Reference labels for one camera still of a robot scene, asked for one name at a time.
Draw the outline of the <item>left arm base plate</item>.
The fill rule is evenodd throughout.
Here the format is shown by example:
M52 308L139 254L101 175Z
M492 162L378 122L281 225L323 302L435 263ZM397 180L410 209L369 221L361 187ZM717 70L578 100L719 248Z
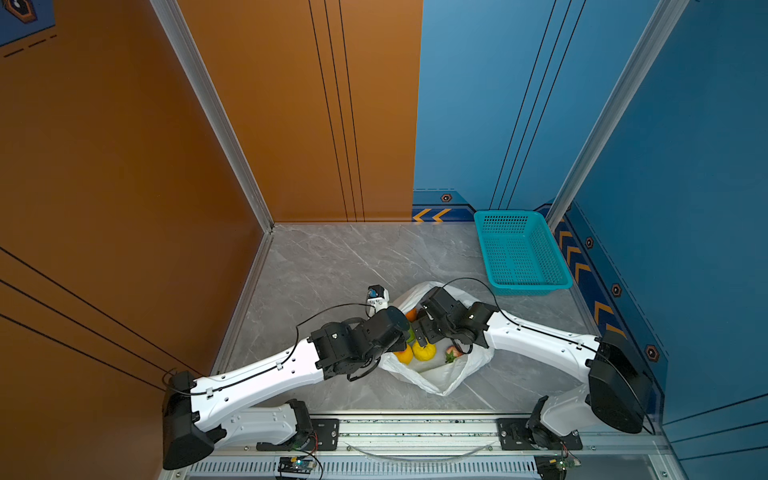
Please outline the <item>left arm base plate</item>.
M274 445L260 442L256 445L258 451L287 452L287 451L336 451L338 448L340 420L338 418L312 418L311 428L302 430L282 444Z

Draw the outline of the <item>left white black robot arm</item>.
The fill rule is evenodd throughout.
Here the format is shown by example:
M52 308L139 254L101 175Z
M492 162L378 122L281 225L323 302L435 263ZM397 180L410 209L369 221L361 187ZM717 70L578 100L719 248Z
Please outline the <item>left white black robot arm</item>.
M289 450L314 437L306 404L262 402L335 376L353 381L373 371L383 354L404 348L411 324L394 306L370 318L329 322L262 361L211 377L189 371L166 382L162 467L193 465L238 440Z

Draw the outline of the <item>yellow lemon fruit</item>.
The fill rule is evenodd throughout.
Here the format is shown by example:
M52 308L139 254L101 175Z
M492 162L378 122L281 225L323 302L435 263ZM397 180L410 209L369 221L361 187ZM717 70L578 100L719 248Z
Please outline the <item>yellow lemon fruit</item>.
M412 345L413 357L421 362L430 361L437 355L437 348L434 344L427 343L421 346L418 342Z

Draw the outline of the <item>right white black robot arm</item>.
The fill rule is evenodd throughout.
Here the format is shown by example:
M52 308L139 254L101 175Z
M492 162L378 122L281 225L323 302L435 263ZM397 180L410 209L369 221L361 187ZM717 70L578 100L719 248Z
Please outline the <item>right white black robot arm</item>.
M648 416L650 375L617 332L596 337L527 323L497 303L467 306L440 286L419 300L413 329L420 344L449 339L465 354L475 347L509 351L578 380L572 390L537 401L524 427L535 448L558 449L598 423L627 434L655 429Z

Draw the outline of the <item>white plastic bag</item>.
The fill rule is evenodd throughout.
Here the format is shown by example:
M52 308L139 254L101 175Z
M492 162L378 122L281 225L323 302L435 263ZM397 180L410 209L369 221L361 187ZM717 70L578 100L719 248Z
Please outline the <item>white plastic bag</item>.
M406 313L406 311L417 307L419 301L429 290L442 285L443 283L437 281L419 283L391 301L390 306L395 306ZM479 301L470 293L453 286L448 286L447 291L465 307L470 307ZM415 385L429 394L444 397L451 394L464 380L488 364L495 354L495 349L492 347L485 349L474 346L473 351L468 355L460 356L447 363L446 351L452 346L449 339L440 340L436 344L434 358L421 361L416 359L414 354L414 358L408 364L400 362L394 353L385 353L381 357L379 368L389 372L402 382Z

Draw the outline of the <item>teal plastic basket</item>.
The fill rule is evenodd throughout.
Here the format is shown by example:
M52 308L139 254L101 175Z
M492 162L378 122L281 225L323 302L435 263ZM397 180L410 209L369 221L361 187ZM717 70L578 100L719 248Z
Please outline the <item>teal plastic basket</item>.
M478 211L474 223L495 295L543 296L572 287L572 275L540 213Z

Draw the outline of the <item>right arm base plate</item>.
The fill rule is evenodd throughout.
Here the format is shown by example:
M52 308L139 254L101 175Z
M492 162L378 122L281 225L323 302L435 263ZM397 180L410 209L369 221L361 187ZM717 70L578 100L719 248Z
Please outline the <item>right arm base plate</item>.
M499 418L496 420L497 436L504 451L579 451L583 449L577 431L559 437L545 427L528 426L523 418Z

